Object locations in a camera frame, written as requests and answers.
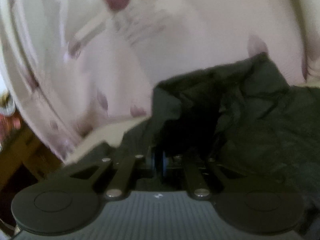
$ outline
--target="wooden surface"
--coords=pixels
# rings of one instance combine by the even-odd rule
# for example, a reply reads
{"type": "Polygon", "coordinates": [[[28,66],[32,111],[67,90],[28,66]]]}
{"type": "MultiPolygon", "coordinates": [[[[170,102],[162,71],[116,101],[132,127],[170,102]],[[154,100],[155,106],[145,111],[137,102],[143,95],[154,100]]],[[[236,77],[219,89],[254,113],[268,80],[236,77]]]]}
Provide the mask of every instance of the wooden surface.
{"type": "Polygon", "coordinates": [[[41,143],[32,130],[23,125],[0,152],[0,190],[22,165],[41,180],[56,170],[60,163],[60,160],[41,143]]]}

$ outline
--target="dark green fabric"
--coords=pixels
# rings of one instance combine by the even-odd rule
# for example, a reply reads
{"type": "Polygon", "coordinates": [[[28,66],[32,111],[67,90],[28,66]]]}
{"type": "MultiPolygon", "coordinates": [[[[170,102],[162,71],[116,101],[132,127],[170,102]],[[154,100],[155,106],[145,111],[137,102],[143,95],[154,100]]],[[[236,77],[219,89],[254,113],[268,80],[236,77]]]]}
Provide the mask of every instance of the dark green fabric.
{"type": "Polygon", "coordinates": [[[320,191],[320,90],[290,87],[266,54],[159,83],[152,117],[115,152],[197,147],[225,164],[320,191]]]}

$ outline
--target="black mechanism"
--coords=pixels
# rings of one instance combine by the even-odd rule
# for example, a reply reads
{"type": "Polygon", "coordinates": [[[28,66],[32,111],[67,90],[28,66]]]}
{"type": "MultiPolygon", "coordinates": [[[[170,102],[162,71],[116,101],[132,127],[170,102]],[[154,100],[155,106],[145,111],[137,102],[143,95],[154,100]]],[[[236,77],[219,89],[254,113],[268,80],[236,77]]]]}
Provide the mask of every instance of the black mechanism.
{"type": "Polygon", "coordinates": [[[157,151],[161,157],[152,150],[149,156],[113,162],[110,155],[62,169],[16,195],[12,213],[17,224],[38,235],[72,232],[90,224],[106,203],[150,189],[141,184],[152,184],[151,191],[186,191],[210,202],[229,224],[256,234],[289,231],[302,216],[302,197],[282,184],[202,160],[196,150],[175,156],[157,151]]]}

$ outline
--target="round pad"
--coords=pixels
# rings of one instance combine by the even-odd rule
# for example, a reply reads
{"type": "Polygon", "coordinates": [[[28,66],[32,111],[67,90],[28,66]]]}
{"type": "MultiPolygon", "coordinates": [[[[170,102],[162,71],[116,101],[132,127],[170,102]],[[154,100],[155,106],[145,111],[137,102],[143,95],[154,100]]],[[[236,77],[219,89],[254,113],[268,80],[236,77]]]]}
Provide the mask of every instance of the round pad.
{"type": "Polygon", "coordinates": [[[240,230],[275,234],[296,226],[303,213],[303,200],[281,184],[247,177],[229,180],[216,200],[216,209],[240,230]]]}
{"type": "Polygon", "coordinates": [[[24,230],[59,235],[92,220],[98,213],[99,199],[87,181],[62,177],[22,190],[13,199],[11,208],[17,224],[24,230]]]}

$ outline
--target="gray ribbed surface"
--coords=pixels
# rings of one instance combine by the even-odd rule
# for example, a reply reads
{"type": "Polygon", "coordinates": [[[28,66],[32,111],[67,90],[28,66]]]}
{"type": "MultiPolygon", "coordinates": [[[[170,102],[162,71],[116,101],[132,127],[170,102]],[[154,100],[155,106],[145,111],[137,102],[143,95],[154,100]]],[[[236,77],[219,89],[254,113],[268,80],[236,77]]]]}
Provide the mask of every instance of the gray ribbed surface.
{"type": "Polygon", "coordinates": [[[253,236],[221,220],[209,202],[195,201],[185,192],[132,192],[108,203],[86,228],[64,236],[21,232],[15,240],[301,240],[296,233],[253,236]]]}

